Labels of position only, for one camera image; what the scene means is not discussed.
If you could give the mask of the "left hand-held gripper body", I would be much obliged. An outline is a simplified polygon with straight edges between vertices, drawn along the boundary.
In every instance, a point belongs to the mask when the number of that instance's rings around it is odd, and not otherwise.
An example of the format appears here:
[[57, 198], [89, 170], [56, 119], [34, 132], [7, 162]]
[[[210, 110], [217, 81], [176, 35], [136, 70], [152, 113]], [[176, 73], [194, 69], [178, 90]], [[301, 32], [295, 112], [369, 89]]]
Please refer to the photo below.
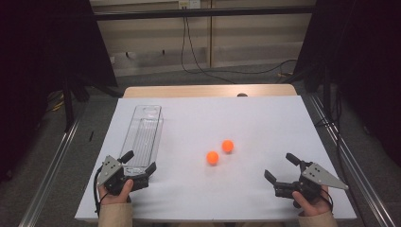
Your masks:
[[126, 164], [122, 164], [113, 156], [108, 155], [102, 164], [96, 185], [103, 185], [112, 195], [119, 195], [125, 182], [133, 180], [131, 191], [148, 187], [149, 175], [145, 173], [149, 159], [133, 156]]

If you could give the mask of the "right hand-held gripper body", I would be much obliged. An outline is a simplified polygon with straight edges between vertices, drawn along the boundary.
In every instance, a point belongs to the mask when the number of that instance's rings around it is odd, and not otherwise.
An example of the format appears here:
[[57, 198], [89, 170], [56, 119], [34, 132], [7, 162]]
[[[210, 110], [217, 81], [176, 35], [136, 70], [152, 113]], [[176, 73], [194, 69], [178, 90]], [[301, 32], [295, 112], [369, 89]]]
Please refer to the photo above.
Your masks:
[[293, 206], [296, 208], [300, 208], [301, 205], [293, 198], [294, 191], [299, 192], [308, 202], [313, 202], [322, 195], [322, 192], [327, 193], [322, 189], [323, 185], [343, 190], [349, 189], [346, 183], [317, 163], [302, 160], [290, 160], [290, 162], [300, 168], [299, 179], [293, 183], [282, 183], [272, 177], [272, 185], [276, 197], [293, 199]]

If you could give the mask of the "clear plastic box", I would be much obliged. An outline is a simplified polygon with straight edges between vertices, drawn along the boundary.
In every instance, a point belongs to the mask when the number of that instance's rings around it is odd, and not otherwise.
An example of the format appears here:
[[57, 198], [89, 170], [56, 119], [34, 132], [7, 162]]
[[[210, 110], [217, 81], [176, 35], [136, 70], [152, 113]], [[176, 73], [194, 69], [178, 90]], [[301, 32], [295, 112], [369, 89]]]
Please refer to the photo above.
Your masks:
[[156, 161], [163, 129], [162, 107], [138, 105], [135, 107], [120, 156], [133, 152], [124, 165], [126, 176], [143, 174]]

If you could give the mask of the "person's left hand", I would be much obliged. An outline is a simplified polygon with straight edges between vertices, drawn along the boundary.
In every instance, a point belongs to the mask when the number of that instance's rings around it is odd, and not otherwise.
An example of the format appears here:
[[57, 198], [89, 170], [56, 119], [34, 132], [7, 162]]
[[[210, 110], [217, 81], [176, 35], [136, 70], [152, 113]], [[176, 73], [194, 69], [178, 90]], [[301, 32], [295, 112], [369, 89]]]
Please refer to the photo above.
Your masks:
[[111, 195], [107, 189], [101, 185], [97, 188], [100, 204], [109, 205], [116, 203], [126, 203], [133, 187], [133, 180], [127, 180], [118, 196]]

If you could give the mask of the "person's right hand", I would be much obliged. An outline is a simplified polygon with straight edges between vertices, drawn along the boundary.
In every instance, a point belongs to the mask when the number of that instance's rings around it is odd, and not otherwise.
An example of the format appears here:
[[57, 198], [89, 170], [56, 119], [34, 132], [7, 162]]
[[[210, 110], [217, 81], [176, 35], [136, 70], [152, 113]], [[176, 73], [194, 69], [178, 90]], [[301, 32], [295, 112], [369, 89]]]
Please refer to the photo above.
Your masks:
[[292, 197], [301, 206], [301, 217], [314, 217], [327, 212], [332, 212], [328, 187], [321, 186], [321, 195], [314, 201], [309, 202], [300, 192], [293, 191]]

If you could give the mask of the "white table board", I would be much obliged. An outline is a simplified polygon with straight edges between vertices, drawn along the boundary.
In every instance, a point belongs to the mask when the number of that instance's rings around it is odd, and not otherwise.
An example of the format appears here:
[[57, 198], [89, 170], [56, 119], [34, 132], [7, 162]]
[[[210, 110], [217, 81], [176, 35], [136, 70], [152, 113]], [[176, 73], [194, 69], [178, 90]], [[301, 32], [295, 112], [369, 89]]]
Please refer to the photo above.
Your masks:
[[[292, 153], [334, 169], [300, 96], [122, 98], [99, 162], [120, 154], [138, 105], [162, 107], [164, 124], [149, 186], [132, 193], [133, 217], [143, 221], [290, 221], [291, 200], [278, 198], [265, 170], [294, 182], [300, 170]], [[234, 142], [226, 153], [221, 144]], [[219, 155], [210, 165], [206, 154]]]

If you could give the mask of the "black metal stand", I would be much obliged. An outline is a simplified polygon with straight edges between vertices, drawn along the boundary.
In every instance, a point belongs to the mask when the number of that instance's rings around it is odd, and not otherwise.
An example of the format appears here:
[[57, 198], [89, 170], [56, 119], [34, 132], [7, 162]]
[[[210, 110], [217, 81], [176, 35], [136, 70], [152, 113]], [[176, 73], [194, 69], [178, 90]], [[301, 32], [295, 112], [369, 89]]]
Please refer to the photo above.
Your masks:
[[74, 122], [73, 96], [78, 102], [86, 102], [90, 95], [85, 88], [85, 80], [77, 77], [64, 77], [62, 81], [63, 103], [66, 116], [65, 132], [68, 132]]

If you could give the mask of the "dark curtain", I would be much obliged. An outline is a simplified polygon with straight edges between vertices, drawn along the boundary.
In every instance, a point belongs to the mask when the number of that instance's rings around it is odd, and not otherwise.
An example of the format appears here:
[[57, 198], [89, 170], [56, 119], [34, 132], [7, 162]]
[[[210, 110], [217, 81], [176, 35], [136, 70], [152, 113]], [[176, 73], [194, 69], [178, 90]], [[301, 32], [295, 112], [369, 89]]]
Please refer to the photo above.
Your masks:
[[117, 85], [90, 0], [0, 0], [0, 183], [25, 155], [57, 91]]
[[401, 0], [316, 0], [294, 72], [334, 80], [401, 167]]

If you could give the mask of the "black horizontal bar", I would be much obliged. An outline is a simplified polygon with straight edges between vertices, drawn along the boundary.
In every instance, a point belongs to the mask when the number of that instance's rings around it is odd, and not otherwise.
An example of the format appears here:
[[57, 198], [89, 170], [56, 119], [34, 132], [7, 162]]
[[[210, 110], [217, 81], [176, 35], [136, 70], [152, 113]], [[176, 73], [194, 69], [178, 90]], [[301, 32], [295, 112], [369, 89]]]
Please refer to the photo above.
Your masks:
[[268, 8], [229, 8], [229, 9], [169, 9], [152, 11], [97, 12], [97, 21], [191, 18], [242, 15], [304, 14], [316, 11], [312, 6], [268, 7]]

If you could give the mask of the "metal floor rail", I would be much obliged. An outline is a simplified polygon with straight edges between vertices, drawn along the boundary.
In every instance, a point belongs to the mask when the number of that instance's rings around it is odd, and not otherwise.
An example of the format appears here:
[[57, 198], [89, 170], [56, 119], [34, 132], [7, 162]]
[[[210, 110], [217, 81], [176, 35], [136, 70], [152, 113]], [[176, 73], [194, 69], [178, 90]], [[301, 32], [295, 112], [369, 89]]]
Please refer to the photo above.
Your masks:
[[35, 227], [44, 208], [47, 197], [52, 189], [53, 183], [58, 176], [61, 163], [63, 162], [63, 159], [75, 137], [80, 121], [81, 118], [77, 117], [70, 125], [69, 129], [64, 133], [61, 143], [55, 152], [55, 156], [53, 157], [53, 160], [18, 227]]
[[320, 120], [318, 125], [322, 125], [327, 133], [330, 135], [333, 143], [336, 145], [336, 152], [338, 154], [341, 173], [346, 176], [343, 166], [347, 166], [353, 181], [357, 184], [357, 189], [363, 195], [364, 200], [367, 202], [370, 211], [375, 216], [380, 227], [396, 227], [388, 208], [379, 198], [378, 194], [373, 188], [366, 175], [363, 173], [362, 168], [357, 162], [352, 150], [346, 144], [346, 141], [340, 135], [340, 124], [331, 119], [323, 110], [323, 104], [317, 95], [310, 95], [309, 99], [313, 104]]

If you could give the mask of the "white wall socket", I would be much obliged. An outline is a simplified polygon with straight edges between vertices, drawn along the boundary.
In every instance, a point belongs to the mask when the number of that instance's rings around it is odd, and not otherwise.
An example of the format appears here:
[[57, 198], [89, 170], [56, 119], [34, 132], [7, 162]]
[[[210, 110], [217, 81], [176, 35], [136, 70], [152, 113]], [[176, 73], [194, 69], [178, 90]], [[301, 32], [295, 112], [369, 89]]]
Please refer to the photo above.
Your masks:
[[179, 0], [179, 9], [200, 9], [201, 0]]

